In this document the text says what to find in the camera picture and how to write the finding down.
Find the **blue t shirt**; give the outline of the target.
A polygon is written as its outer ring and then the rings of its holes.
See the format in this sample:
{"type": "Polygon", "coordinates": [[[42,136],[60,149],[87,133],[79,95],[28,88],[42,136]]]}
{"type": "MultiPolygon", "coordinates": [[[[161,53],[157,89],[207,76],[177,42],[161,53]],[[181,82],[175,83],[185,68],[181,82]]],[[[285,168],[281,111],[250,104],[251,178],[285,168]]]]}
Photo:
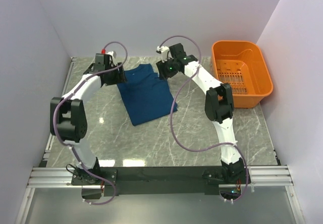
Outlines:
{"type": "Polygon", "coordinates": [[[133,126],[138,126],[171,112],[173,96],[168,82],[161,80],[151,64],[140,64],[125,71],[127,82],[117,85],[133,126]]]}

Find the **orange plastic basket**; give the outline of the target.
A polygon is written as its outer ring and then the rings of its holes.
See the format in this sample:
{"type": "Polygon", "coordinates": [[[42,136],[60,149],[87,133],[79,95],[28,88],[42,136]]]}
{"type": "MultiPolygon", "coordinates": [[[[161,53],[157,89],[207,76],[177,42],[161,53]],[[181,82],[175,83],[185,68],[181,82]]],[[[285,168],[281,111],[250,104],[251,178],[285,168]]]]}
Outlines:
{"type": "Polygon", "coordinates": [[[253,108],[273,91],[260,48],[249,41],[221,40],[213,44],[210,68],[215,78],[229,83],[235,108],[253,108]]]}

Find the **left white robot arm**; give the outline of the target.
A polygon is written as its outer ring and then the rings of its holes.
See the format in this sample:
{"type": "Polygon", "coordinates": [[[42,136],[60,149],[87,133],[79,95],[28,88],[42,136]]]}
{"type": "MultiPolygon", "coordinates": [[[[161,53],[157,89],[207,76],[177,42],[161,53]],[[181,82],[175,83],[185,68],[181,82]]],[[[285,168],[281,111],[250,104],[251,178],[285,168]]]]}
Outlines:
{"type": "Polygon", "coordinates": [[[91,185],[102,177],[98,159],[85,140],[88,124],[84,105],[102,86],[126,82],[122,63],[115,60],[115,51],[97,53],[81,80],[68,93],[50,101],[50,132],[74,156],[77,165],[73,175],[91,185]]]}

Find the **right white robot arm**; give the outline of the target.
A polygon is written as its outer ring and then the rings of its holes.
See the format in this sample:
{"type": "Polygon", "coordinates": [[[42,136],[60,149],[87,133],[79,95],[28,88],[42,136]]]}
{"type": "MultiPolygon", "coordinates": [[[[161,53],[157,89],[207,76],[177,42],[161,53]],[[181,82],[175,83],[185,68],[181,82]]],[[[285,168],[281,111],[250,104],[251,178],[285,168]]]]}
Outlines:
{"type": "Polygon", "coordinates": [[[180,43],[170,47],[160,45],[156,52],[161,55],[161,61],[156,63],[160,79],[166,80],[181,72],[204,93],[204,111],[215,127],[221,149],[221,175],[216,180],[223,183],[237,182],[246,168],[233,130],[234,102],[230,84],[222,83],[212,76],[199,59],[186,54],[180,43]]]}

